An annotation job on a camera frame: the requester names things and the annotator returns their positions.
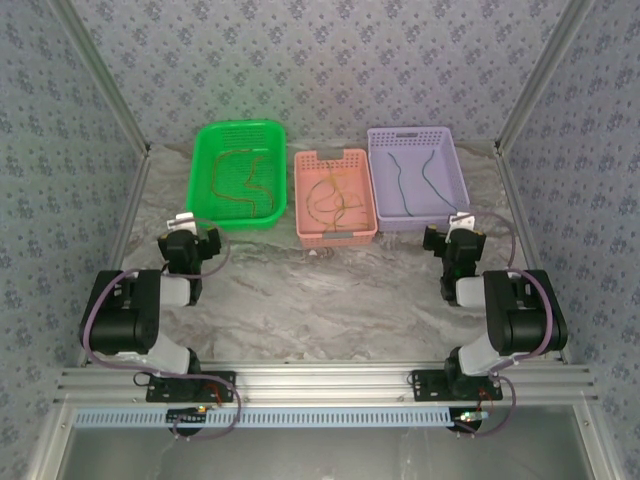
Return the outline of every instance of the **marble surface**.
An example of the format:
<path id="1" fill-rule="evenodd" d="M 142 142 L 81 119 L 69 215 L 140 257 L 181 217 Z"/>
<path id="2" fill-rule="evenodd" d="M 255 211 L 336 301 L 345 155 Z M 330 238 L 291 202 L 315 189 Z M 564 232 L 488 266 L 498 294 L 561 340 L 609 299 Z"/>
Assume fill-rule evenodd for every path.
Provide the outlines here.
<path id="1" fill-rule="evenodd" d="M 289 145 L 290 159 L 315 147 Z M 461 147 L 457 152 L 472 208 L 511 219 L 495 160 Z M 125 268 L 159 268 L 156 237 L 167 219 L 184 211 L 190 147 L 153 146 L 150 162 Z M 478 227 L 488 235 L 478 271 L 503 268 L 511 249 L 507 229 L 491 218 Z M 482 312 L 442 300 L 441 261 L 422 249 L 420 232 L 378 233 L 369 246 L 305 251 L 291 192 L 275 228 L 230 238 L 231 260 L 205 279 L 198 304 L 161 313 L 162 330 L 200 358 L 441 360 L 485 329 Z M 525 265 L 519 242 L 514 265 Z"/>

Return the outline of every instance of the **purple cable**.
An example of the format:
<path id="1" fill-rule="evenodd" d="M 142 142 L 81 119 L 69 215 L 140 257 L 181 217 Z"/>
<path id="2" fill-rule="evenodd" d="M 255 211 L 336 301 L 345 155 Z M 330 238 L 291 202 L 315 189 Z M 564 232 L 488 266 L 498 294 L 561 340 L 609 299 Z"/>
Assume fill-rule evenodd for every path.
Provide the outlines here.
<path id="1" fill-rule="evenodd" d="M 96 303 L 93 305 L 93 308 L 89 313 L 89 317 L 87 318 L 87 324 L 84 327 L 84 333 L 82 335 L 82 346 L 84 347 L 85 352 L 87 352 L 87 356 L 91 359 L 93 363 L 97 365 L 102 365 L 103 367 L 106 367 L 106 368 L 112 368 L 114 370 L 131 370 L 135 372 L 146 372 L 152 375 L 159 375 L 162 377 L 170 377 L 170 378 L 209 380 L 211 382 L 216 382 L 216 383 L 219 383 L 220 385 L 223 385 L 224 387 L 229 389 L 231 392 L 233 392 L 233 394 L 235 395 L 236 401 L 238 403 L 238 409 L 236 411 L 236 414 L 233 417 L 233 420 L 228 427 L 226 427 L 225 429 L 219 432 L 213 433 L 211 435 L 198 435 L 195 437 L 183 437 L 182 435 L 178 434 L 177 423 L 174 423 L 172 428 L 172 431 L 174 435 L 176 435 L 176 438 L 186 438 L 187 440 L 190 440 L 192 438 L 194 440 L 213 440 L 215 438 L 223 437 L 224 435 L 233 431 L 237 423 L 240 421 L 240 417 L 242 415 L 242 400 L 240 398 L 240 394 L 238 393 L 238 390 L 236 389 L 235 385 L 233 385 L 232 383 L 227 382 L 225 379 L 220 378 L 216 375 L 164 372 L 164 371 L 157 370 L 154 368 L 149 368 L 149 367 L 140 367 L 135 365 L 119 365 L 117 363 L 105 362 L 104 360 L 101 360 L 100 358 L 98 358 L 95 355 L 95 353 L 93 353 L 93 350 L 91 350 L 89 338 L 91 337 L 91 329 L 93 328 L 93 324 L 96 321 L 96 316 L 98 315 L 98 311 L 100 310 L 100 307 L 106 300 L 111 290 L 118 284 L 118 282 L 122 281 L 129 275 L 139 271 L 140 269 L 133 268 L 130 270 L 125 270 L 124 272 L 118 274 L 113 280 L 109 282 L 109 284 L 105 287 L 105 289 L 102 291 L 102 293 L 96 300 Z"/>
<path id="2" fill-rule="evenodd" d="M 494 218 L 497 218 L 498 220 L 501 220 L 507 226 L 507 228 L 509 229 L 509 233 L 511 234 L 511 255 L 509 255 L 509 261 L 507 262 L 507 268 L 511 268 L 511 265 L 513 265 L 513 261 L 516 258 L 516 232 L 513 229 L 513 225 L 511 225 L 511 222 L 509 220 L 507 220 L 506 218 L 504 218 L 502 215 L 498 215 L 497 213 L 486 212 L 486 211 L 479 211 L 479 212 L 469 213 L 467 215 L 460 215 L 459 217 L 451 218 L 451 220 L 464 220 L 465 218 L 470 218 L 470 217 L 474 217 L 474 216 L 478 216 L 478 217 L 494 217 Z"/>
<path id="3" fill-rule="evenodd" d="M 220 227 L 218 227 L 218 225 L 216 225 L 211 220 L 207 220 L 206 218 L 183 218 L 183 219 L 174 221 L 173 224 L 174 225 L 182 225 L 183 223 L 189 223 L 189 222 L 206 223 L 206 224 L 210 225 L 213 228 L 217 228 L 218 232 L 220 233 L 220 236 L 222 237 L 222 240 L 224 240 L 224 243 L 227 246 L 227 248 L 225 249 L 224 257 L 222 259 L 222 262 L 220 262 L 220 264 L 216 268 L 214 268 L 213 270 L 210 270 L 210 271 L 208 271 L 206 273 L 201 273 L 200 275 L 188 275 L 188 274 L 182 274 L 182 273 L 167 273 L 167 274 L 165 274 L 165 276 L 167 276 L 167 277 L 186 278 L 187 280 L 199 280 L 201 278 L 207 278 L 207 277 L 210 277 L 211 275 L 213 275 L 215 273 L 218 273 L 220 270 L 222 270 L 222 267 L 224 267 L 227 264 L 227 262 L 229 261 L 229 258 L 231 257 L 231 242 L 229 241 L 229 237 L 227 236 L 227 234 Z"/>
<path id="4" fill-rule="evenodd" d="M 524 355 L 518 355 L 512 359 L 506 360 L 496 365 L 491 370 L 489 370 L 490 377 L 492 377 L 497 381 L 505 382 L 507 385 L 509 385 L 509 388 L 511 389 L 511 407 L 509 407 L 509 412 L 507 412 L 507 416 L 502 420 L 502 422 L 500 422 L 495 428 L 492 428 L 488 432 L 482 432 L 482 433 L 477 433 L 473 428 L 471 428 L 468 425 L 465 425 L 462 422 L 454 422 L 454 424 L 456 424 L 460 428 L 467 430 L 469 433 L 473 434 L 476 437 L 487 437 L 489 435 L 493 435 L 494 433 L 498 433 L 499 431 L 501 431 L 511 421 L 511 417 L 516 408 L 516 389 L 513 386 L 513 383 L 511 382 L 511 380 L 509 380 L 507 377 L 498 375 L 498 372 L 500 372 L 501 370 L 504 370 L 507 367 L 510 367 L 511 365 L 514 365 L 516 362 L 519 362 L 521 360 L 526 360 L 528 358 L 537 357 L 538 355 L 540 355 L 549 346 L 549 342 L 551 341 L 551 334 L 553 333 L 553 310 L 551 308 L 551 301 L 549 300 L 549 296 L 547 295 L 547 292 L 544 291 L 544 288 L 542 287 L 540 282 L 538 282 L 538 280 L 536 280 L 535 277 L 530 273 L 519 270 L 517 268 L 509 268 L 507 269 L 507 272 L 517 273 L 521 277 L 527 279 L 538 291 L 538 294 L 540 295 L 540 298 L 542 299 L 542 303 L 544 305 L 545 314 L 547 316 L 547 325 L 544 331 L 544 337 L 542 337 L 542 342 L 540 343 L 538 348 L 536 348 L 533 352 L 527 353 Z"/>

